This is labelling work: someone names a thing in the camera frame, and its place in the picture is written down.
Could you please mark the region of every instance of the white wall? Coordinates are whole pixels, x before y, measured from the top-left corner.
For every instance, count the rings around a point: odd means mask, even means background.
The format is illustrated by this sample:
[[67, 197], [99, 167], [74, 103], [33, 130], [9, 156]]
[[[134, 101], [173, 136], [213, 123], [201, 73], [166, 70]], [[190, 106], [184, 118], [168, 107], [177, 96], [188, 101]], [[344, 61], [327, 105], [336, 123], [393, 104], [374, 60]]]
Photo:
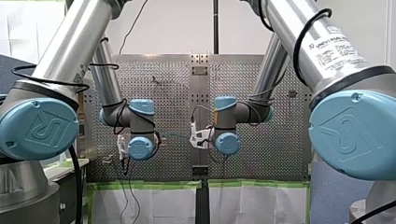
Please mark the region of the white wall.
[[0, 54], [38, 63], [63, 18], [63, 2], [0, 1]]
[[[118, 53], [144, 0], [125, 5], [106, 34]], [[213, 52], [213, 0], [148, 0], [122, 53], [188, 54]], [[264, 54], [271, 33], [247, 3], [219, 0], [219, 52]]]
[[[389, 22], [391, 13], [396, 15], [396, 8], [393, 7], [392, 11], [389, 6], [392, 0], [319, 0], [318, 2], [322, 7], [332, 9], [335, 24], [343, 30], [368, 62], [390, 63]], [[396, 46], [393, 47], [393, 54], [396, 56]]]

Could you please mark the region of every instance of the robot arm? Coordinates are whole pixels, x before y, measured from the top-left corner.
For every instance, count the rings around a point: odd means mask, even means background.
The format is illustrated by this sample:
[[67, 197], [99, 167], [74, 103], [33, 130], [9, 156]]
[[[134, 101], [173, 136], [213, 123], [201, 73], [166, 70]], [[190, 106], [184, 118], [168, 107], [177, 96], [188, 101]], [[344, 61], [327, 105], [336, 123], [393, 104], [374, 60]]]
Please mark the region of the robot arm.
[[[320, 157], [333, 169], [355, 178], [396, 179], [393, 69], [370, 65], [329, 19], [331, 11], [320, 10], [314, 0], [249, 3], [253, 7], [261, 3], [259, 9], [275, 31], [254, 95], [270, 97], [289, 54], [299, 79], [313, 92], [309, 135]], [[232, 96], [215, 100], [212, 144], [220, 153], [233, 155], [239, 150], [236, 123], [271, 117], [270, 104], [256, 102], [240, 104]], [[251, 113], [252, 108], [258, 113]]]
[[148, 160], [160, 141], [160, 136], [154, 132], [154, 103], [152, 100], [134, 99], [127, 104], [114, 69], [102, 66], [111, 64], [110, 48], [106, 39], [103, 40], [93, 57], [93, 64], [100, 66], [92, 67], [92, 76], [103, 108], [99, 120], [111, 127], [129, 127], [131, 136], [125, 152], [136, 161]]
[[[95, 52], [95, 63], [108, 63], [108, 44], [101, 39], [124, 4], [122, 0], [73, 3], [32, 75], [42, 81], [17, 81], [0, 107], [1, 154], [21, 161], [44, 160], [74, 143], [78, 100], [73, 85], [82, 82]], [[102, 121], [109, 126], [131, 127], [130, 156], [148, 158], [156, 147], [153, 102], [132, 100], [124, 104], [114, 71], [95, 66], [93, 75], [104, 106]]]

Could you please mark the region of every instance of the black cable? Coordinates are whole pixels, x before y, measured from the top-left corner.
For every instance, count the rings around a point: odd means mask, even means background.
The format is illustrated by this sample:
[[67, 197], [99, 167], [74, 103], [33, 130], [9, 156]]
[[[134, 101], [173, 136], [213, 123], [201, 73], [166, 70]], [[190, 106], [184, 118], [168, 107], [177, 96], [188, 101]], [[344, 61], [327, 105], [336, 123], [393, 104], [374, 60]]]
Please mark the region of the black cable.
[[194, 107], [194, 109], [192, 110], [192, 113], [191, 113], [191, 122], [195, 122], [194, 114], [195, 114], [195, 110], [196, 110], [197, 108], [202, 108], [202, 109], [206, 110], [206, 111], [209, 112], [209, 113], [212, 112], [212, 111], [211, 111], [209, 108], [207, 108], [206, 106], [203, 106], [203, 105], [196, 105], [196, 106]]
[[112, 67], [114, 70], [119, 70], [120, 66], [116, 63], [90, 63], [90, 66], [96, 66], [96, 67]]
[[[128, 165], [127, 165], [127, 168], [125, 169], [125, 159], [121, 160], [121, 168], [122, 168], [122, 172], [123, 172], [124, 176], [128, 175], [129, 162], [130, 162], [130, 159], [128, 159]], [[125, 212], [126, 208], [128, 207], [128, 204], [129, 204], [129, 200], [128, 200], [128, 197], [126, 196], [125, 187], [123, 186], [122, 180], [121, 180], [121, 187], [122, 187], [122, 191], [123, 191], [123, 194], [124, 194], [124, 198], [125, 198], [126, 204], [125, 204], [124, 208], [122, 209], [122, 211], [120, 213], [120, 224], [122, 224], [122, 215]]]
[[62, 82], [62, 81], [56, 81], [56, 80], [50, 80], [50, 79], [44, 79], [44, 78], [38, 78], [38, 77], [31, 77], [28, 76], [24, 73], [20, 73], [18, 71], [25, 70], [25, 69], [34, 69], [36, 65], [25, 65], [25, 66], [17, 66], [14, 67], [11, 70], [11, 73], [14, 74], [15, 76], [18, 77], [23, 77], [32, 81], [40, 82], [40, 83], [49, 83], [49, 84], [56, 84], [56, 85], [62, 85], [62, 86], [72, 86], [72, 87], [81, 87], [80, 90], [77, 91], [77, 93], [86, 91], [90, 88], [89, 85], [83, 84], [83, 83], [74, 83], [74, 82]]
[[262, 20], [262, 24], [267, 28], [269, 31], [273, 32], [274, 29], [265, 21], [264, 15], [262, 15], [262, 0], [259, 0], [259, 16], [260, 20]]
[[152, 121], [151, 119], [148, 119], [148, 118], [144, 117], [143, 115], [141, 115], [141, 114], [139, 114], [139, 113], [134, 112], [133, 110], [131, 110], [131, 112], [134, 113], [134, 114], [135, 114], [136, 116], [138, 116], [139, 118], [141, 118], [141, 119], [147, 121], [148, 123], [150, 123], [150, 124], [151, 124], [152, 126], [154, 126], [154, 128], [155, 128], [155, 122], [154, 122], [154, 121]]
[[3, 102], [6, 100], [7, 96], [6, 95], [1, 95], [0, 94], [0, 105], [3, 104]]
[[100, 40], [100, 43], [102, 43], [102, 42], [104, 42], [104, 41], [108, 42], [108, 37], [103, 37], [103, 38]]
[[162, 140], [162, 138], [161, 138], [160, 133], [157, 132], [157, 131], [154, 131], [154, 134], [155, 134], [155, 136], [157, 136], [157, 140], [158, 140], [157, 147], [155, 148], [155, 150], [154, 150], [154, 152], [151, 154], [151, 156], [149, 156], [149, 157], [147, 158], [147, 160], [153, 158], [153, 157], [157, 154], [158, 150], [160, 150], [160, 145], [163, 143], [163, 140]]
[[136, 19], [134, 19], [134, 23], [132, 24], [131, 29], [128, 31], [128, 33], [127, 33], [126, 36], [124, 37], [124, 40], [123, 40], [123, 42], [122, 42], [122, 45], [121, 45], [119, 54], [122, 54], [122, 49], [123, 49], [123, 47], [125, 46], [126, 39], [128, 38], [128, 35], [129, 35], [129, 34], [132, 32], [132, 30], [134, 29], [134, 26], [136, 25], [136, 22], [137, 22], [137, 20], [139, 19], [140, 14], [142, 14], [143, 8], [145, 8], [145, 5], [146, 5], [147, 2], [148, 2], [148, 0], [146, 0], [145, 3], [143, 3], [142, 7], [140, 8], [139, 13], [138, 13], [137, 16], [136, 16]]
[[381, 207], [376, 208], [375, 210], [367, 213], [366, 215], [359, 217], [358, 219], [356, 219], [355, 221], [353, 221], [351, 224], [361, 224], [363, 223], [363, 221], [369, 219], [370, 217], [376, 216], [382, 212], [385, 212], [391, 208], [396, 207], [396, 201], [393, 201], [391, 203], [387, 203], [385, 205], [382, 205]]
[[132, 164], [131, 173], [129, 173], [129, 178], [128, 178], [129, 191], [131, 191], [132, 197], [134, 197], [134, 201], [135, 201], [136, 204], [137, 204], [137, 215], [136, 215], [136, 217], [134, 218], [134, 222], [133, 222], [132, 224], [135, 224], [135, 223], [136, 223], [137, 219], [138, 219], [139, 216], [140, 216], [140, 209], [141, 209], [140, 203], [139, 203], [139, 201], [137, 200], [136, 196], [134, 195], [134, 191], [132, 190], [132, 185], [131, 185], [132, 171], [134, 170], [134, 167], [135, 167], [135, 166], [136, 166], [136, 161], [134, 162], [134, 164]]
[[210, 131], [209, 131], [209, 136], [207, 137], [207, 153], [209, 154], [210, 160], [212, 160], [215, 163], [222, 164], [225, 162], [225, 160], [227, 160], [228, 157], [224, 157], [223, 161], [216, 160], [216, 158], [213, 156], [213, 154], [210, 150], [210, 147], [209, 147], [210, 143], [212, 142], [210, 135], [212, 134], [212, 130], [213, 130], [214, 126], [215, 126], [215, 124], [213, 124], [212, 126], [209, 126]]
[[303, 30], [300, 32], [296, 44], [294, 46], [294, 51], [293, 51], [293, 66], [294, 66], [294, 71], [297, 76], [297, 78], [306, 86], [306, 82], [302, 76], [302, 72], [300, 69], [300, 62], [299, 62], [299, 56], [300, 56], [300, 48], [301, 45], [303, 44], [303, 40], [306, 36], [306, 34], [309, 32], [309, 29], [314, 25], [315, 21], [318, 21], [319, 19], [323, 17], [331, 17], [332, 16], [332, 10], [329, 8], [324, 8], [321, 11], [319, 11], [314, 17], [312, 17], [304, 26]]
[[79, 169], [78, 157], [73, 145], [69, 148], [70, 157], [72, 158], [73, 167], [76, 174], [76, 196], [77, 196], [77, 210], [76, 210], [76, 224], [81, 224], [82, 218], [82, 178], [81, 170]]
[[119, 131], [117, 132], [117, 125], [120, 125], [120, 126], [121, 126], [120, 118], [121, 118], [121, 116], [122, 116], [122, 112], [123, 112], [123, 110], [125, 109], [125, 107], [128, 105], [128, 102], [127, 102], [126, 99], [122, 99], [122, 101], [124, 102], [124, 104], [123, 104], [122, 107], [119, 108], [119, 111], [117, 111], [116, 123], [114, 124], [114, 127], [113, 127], [113, 133], [114, 133], [114, 134], [120, 134], [120, 133], [122, 133], [122, 131], [124, 131], [124, 129], [125, 129], [125, 127], [122, 127], [121, 130], [119, 130]]
[[[258, 111], [256, 108], [254, 108], [254, 107], [253, 107], [252, 105], [250, 105], [248, 102], [239, 101], [238, 103], [247, 106], [247, 108], [248, 108], [249, 110], [253, 110], [254, 113], [257, 115], [257, 118], [259, 118], [259, 121], [260, 121], [260, 122], [262, 121], [262, 116], [260, 115], [259, 111]], [[257, 127], [257, 126], [260, 125], [260, 122], [251, 123], [251, 122], [249, 121], [248, 125], [250, 125], [250, 126], [252, 126], [252, 127]]]

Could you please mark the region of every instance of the ur logo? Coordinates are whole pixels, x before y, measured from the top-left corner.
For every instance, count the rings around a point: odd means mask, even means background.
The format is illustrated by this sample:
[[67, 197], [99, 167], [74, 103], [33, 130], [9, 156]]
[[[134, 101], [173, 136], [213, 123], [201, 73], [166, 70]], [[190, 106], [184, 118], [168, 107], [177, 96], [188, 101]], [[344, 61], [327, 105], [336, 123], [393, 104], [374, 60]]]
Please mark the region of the ur logo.
[[25, 140], [47, 147], [58, 147], [68, 126], [68, 120], [42, 111], [35, 117]]
[[381, 148], [375, 132], [354, 108], [349, 108], [320, 125], [320, 134], [330, 147], [342, 154], [360, 149], [360, 154]]

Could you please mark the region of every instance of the pegboard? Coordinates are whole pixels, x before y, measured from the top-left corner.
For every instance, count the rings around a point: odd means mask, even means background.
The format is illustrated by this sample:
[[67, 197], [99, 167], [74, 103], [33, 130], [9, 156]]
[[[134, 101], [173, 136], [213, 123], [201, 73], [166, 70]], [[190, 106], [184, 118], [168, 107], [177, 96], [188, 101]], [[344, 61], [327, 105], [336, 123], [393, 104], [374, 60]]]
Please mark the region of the pegboard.
[[[164, 136], [157, 155], [150, 161], [139, 161], [133, 167], [132, 179], [173, 181], [191, 180], [192, 164], [196, 148], [191, 148], [191, 68], [190, 55], [122, 55], [115, 60], [123, 96], [128, 99], [153, 99], [156, 129]], [[235, 95], [245, 100], [251, 93], [259, 73], [262, 56], [211, 55], [207, 62], [210, 104], [219, 95]], [[161, 84], [153, 82], [155, 78]], [[87, 178], [89, 182], [112, 181], [125, 178], [122, 174], [117, 136], [113, 128], [99, 120], [101, 105], [96, 88], [87, 91], [86, 147], [94, 148]], [[297, 91], [296, 98], [288, 96]], [[307, 90], [288, 68], [284, 81], [276, 90], [273, 120], [253, 128], [238, 125], [242, 137], [242, 149], [222, 165], [207, 162], [210, 178], [264, 178], [278, 180], [302, 180], [307, 176], [310, 146], [305, 141], [304, 124], [307, 123]], [[204, 124], [211, 120], [197, 120]]]
[[[117, 58], [120, 65], [117, 76], [123, 97], [126, 99], [152, 99], [154, 101], [156, 130], [163, 143], [149, 161], [131, 162], [133, 179], [190, 180], [190, 56], [126, 55]], [[101, 105], [96, 88], [92, 88], [91, 116], [98, 118]], [[113, 128], [92, 119], [91, 136], [96, 159], [88, 168], [88, 181], [99, 182], [125, 178], [118, 159], [117, 136]]]

